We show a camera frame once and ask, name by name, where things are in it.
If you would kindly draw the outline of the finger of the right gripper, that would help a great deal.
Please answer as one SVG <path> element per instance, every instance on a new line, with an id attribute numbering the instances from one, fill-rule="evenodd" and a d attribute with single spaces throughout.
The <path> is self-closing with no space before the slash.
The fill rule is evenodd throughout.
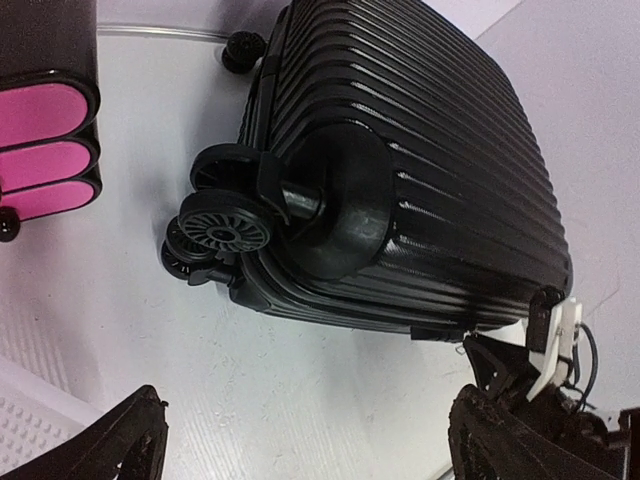
<path id="1" fill-rule="evenodd" d="M 491 400 L 522 400 L 539 376 L 523 346 L 474 334 L 463 347 L 477 387 Z"/>

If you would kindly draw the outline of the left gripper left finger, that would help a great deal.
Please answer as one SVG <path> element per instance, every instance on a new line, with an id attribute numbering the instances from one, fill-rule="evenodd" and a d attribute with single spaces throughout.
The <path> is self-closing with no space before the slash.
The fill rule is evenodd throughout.
<path id="1" fill-rule="evenodd" d="M 3 479 L 160 479 L 168 406 L 143 385 L 88 428 Z"/>

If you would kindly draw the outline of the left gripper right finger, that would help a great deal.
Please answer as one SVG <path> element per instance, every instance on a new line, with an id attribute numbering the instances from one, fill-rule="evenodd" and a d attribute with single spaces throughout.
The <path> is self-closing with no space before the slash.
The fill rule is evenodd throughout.
<path id="1" fill-rule="evenodd" d="M 534 432 L 473 385 L 449 414 L 457 479 L 611 479 L 613 476 Z"/>

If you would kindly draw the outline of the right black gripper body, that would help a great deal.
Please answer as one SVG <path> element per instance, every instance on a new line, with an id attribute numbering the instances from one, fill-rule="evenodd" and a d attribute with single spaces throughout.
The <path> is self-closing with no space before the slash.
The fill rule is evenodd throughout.
<path id="1" fill-rule="evenodd" d="M 553 287 L 539 290 L 529 306 L 553 307 L 568 299 Z M 639 410 L 617 413 L 600 410 L 589 402 L 600 371 L 600 352 L 592 329 L 583 321 L 573 347 L 573 366 L 560 387 L 547 387 L 529 405 L 539 416 L 534 421 L 551 439 L 587 449 L 631 449 L 639 434 Z"/>

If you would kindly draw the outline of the black ribbed hard-shell suitcase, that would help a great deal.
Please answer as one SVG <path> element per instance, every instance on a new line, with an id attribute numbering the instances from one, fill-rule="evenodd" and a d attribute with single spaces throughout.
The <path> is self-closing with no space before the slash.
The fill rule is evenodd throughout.
<path id="1" fill-rule="evenodd" d="M 546 316 L 572 260 L 501 67 L 420 1 L 293 1 L 237 31 L 233 143 L 194 159 L 160 258 L 270 316 L 458 341 Z"/>

